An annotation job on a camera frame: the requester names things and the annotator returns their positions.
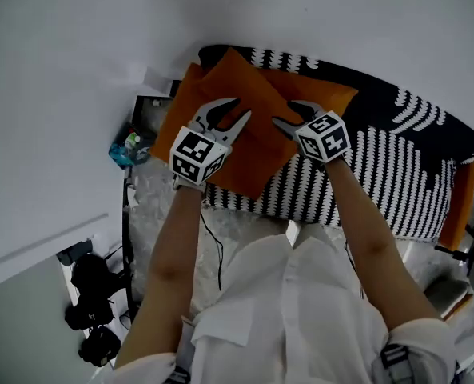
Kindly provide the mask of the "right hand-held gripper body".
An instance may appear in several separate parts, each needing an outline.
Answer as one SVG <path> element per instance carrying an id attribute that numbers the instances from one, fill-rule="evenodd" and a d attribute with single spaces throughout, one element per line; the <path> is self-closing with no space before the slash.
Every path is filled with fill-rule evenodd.
<path id="1" fill-rule="evenodd" d="M 304 156 L 323 163 L 342 157 L 351 149 L 345 124 L 333 111 L 297 129 L 294 138 Z"/>

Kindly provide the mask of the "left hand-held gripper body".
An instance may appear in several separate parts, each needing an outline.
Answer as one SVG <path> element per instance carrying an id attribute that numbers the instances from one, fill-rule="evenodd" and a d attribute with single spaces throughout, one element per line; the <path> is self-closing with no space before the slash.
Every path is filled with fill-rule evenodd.
<path id="1" fill-rule="evenodd" d="M 169 168 L 176 179 L 203 190 L 206 181 L 223 167 L 231 153 L 232 129 L 210 129 L 199 115 L 183 126 L 169 152 Z"/>

